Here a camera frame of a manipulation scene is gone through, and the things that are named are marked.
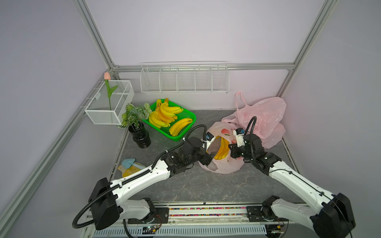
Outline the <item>printed pink plastic bag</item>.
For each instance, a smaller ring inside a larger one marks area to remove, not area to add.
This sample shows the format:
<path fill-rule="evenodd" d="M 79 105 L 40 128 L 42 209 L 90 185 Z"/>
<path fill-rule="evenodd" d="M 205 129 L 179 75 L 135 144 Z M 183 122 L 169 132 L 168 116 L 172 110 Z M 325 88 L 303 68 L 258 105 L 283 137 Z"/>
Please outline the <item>printed pink plastic bag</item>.
<path fill-rule="evenodd" d="M 240 170 L 243 166 L 243 158 L 231 157 L 229 144 L 236 143 L 234 130 L 237 129 L 235 125 L 226 122 L 216 122 L 208 130 L 214 136 L 213 143 L 207 149 L 212 161 L 208 166 L 199 162 L 199 165 L 206 171 L 218 174 L 230 174 Z"/>

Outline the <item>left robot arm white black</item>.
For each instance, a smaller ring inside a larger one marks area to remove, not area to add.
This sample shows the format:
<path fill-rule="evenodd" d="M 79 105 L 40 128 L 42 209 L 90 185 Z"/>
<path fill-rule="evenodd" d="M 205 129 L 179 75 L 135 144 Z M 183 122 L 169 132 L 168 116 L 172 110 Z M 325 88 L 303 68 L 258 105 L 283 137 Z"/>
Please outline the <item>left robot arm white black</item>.
<path fill-rule="evenodd" d="M 159 181 L 185 172 L 196 162 L 208 166 L 212 158 L 207 150 L 212 142 L 212 139 L 184 138 L 181 144 L 162 152 L 151 166 L 131 176 L 113 181 L 99 180 L 87 205 L 73 219 L 72 227 L 79 229 L 93 224 L 96 230 L 103 230 L 120 219 L 151 222 L 156 214 L 151 199 L 132 200 L 131 197 Z"/>

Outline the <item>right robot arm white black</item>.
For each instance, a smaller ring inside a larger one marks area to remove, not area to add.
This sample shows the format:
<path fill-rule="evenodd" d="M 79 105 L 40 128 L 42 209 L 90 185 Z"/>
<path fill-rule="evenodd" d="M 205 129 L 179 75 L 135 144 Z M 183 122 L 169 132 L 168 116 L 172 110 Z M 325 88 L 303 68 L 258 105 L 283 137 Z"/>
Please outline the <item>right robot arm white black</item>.
<path fill-rule="evenodd" d="M 312 183 L 288 166 L 273 153 L 265 152 L 261 139 L 243 129 L 234 131 L 235 143 L 229 145 L 232 158 L 242 157 L 256 169 L 282 183 L 306 205 L 287 202 L 271 196 L 262 203 L 260 211 L 248 210 L 249 218 L 262 217 L 267 221 L 284 218 L 313 230 L 320 238 L 345 238 L 356 227 L 351 202 L 342 193 L 332 192 Z"/>

